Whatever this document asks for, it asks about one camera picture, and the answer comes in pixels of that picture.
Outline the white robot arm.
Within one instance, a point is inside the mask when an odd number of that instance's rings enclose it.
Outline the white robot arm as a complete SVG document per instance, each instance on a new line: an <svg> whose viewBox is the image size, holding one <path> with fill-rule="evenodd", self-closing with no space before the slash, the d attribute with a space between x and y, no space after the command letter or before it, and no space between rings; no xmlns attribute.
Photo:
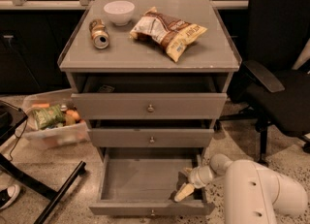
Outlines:
<svg viewBox="0 0 310 224"><path fill-rule="evenodd" d="M287 136L304 139L310 133L309 46L255 43L249 47L244 67L253 76L244 89L244 99L260 120ZM177 202L217 176L225 178L226 224L276 224L275 211L299 215L307 208L307 193L300 183L260 162L232 161L216 154L207 166L186 172L188 182L176 193Z"/></svg>

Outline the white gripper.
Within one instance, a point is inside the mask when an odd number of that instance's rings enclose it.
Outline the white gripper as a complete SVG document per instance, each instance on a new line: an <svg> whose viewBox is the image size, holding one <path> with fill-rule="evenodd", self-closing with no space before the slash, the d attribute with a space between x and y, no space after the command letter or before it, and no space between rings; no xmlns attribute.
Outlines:
<svg viewBox="0 0 310 224"><path fill-rule="evenodd" d="M195 188L205 187L213 178L214 174L209 166L192 168L183 168L183 173L188 177L190 183L184 183L176 192L174 200L178 203L190 196Z"/></svg>

